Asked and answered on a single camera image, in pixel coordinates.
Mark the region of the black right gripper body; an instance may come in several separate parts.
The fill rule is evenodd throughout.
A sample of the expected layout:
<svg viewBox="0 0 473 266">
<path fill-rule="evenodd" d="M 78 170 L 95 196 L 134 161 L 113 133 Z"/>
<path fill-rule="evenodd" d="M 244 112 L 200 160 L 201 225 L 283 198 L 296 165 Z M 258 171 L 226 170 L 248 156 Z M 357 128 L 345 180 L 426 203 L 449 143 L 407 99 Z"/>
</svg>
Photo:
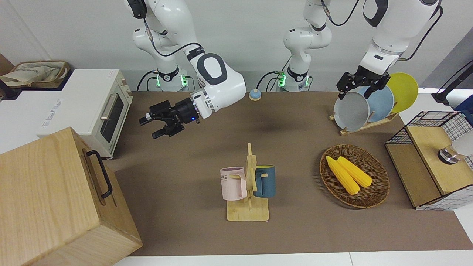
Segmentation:
<svg viewBox="0 0 473 266">
<path fill-rule="evenodd" d="M 184 126 L 179 120 L 177 112 L 172 108 L 169 101 L 166 100 L 152 105 L 149 107 L 149 112 L 162 113 L 162 120 L 159 121 L 163 121 L 166 124 L 164 127 L 172 128 L 174 135 L 184 130 Z"/>
</svg>

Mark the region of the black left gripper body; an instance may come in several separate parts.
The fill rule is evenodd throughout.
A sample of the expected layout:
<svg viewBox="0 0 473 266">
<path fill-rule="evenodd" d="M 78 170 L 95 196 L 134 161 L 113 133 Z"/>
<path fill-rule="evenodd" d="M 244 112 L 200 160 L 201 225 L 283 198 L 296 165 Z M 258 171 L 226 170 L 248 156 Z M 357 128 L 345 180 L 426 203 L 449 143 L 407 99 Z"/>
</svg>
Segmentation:
<svg viewBox="0 0 473 266">
<path fill-rule="evenodd" d="M 390 78 L 391 76 L 387 71 L 383 74 L 376 74 L 362 66 L 358 66 L 357 71 L 354 74 L 354 82 L 356 86 L 371 86 L 380 82 L 380 85 L 375 85 L 377 90 L 382 89 Z"/>
</svg>

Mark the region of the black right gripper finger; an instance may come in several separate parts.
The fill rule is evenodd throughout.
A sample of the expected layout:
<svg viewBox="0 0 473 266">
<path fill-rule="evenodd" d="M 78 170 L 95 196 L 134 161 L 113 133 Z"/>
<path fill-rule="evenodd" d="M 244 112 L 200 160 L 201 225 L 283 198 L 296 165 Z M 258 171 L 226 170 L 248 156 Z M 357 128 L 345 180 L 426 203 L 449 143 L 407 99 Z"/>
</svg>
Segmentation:
<svg viewBox="0 0 473 266">
<path fill-rule="evenodd" d="M 159 138 L 161 136 L 164 136 L 164 135 L 168 135 L 168 136 L 174 135 L 173 129 L 169 128 L 169 127 L 163 127 L 162 129 L 159 129 L 159 130 L 153 132 L 152 133 L 152 138 L 157 139 L 157 138 Z"/>
<path fill-rule="evenodd" d="M 150 123 L 153 120 L 162 120 L 162 113 L 148 112 L 144 117 L 139 119 L 140 126 Z"/>
</svg>

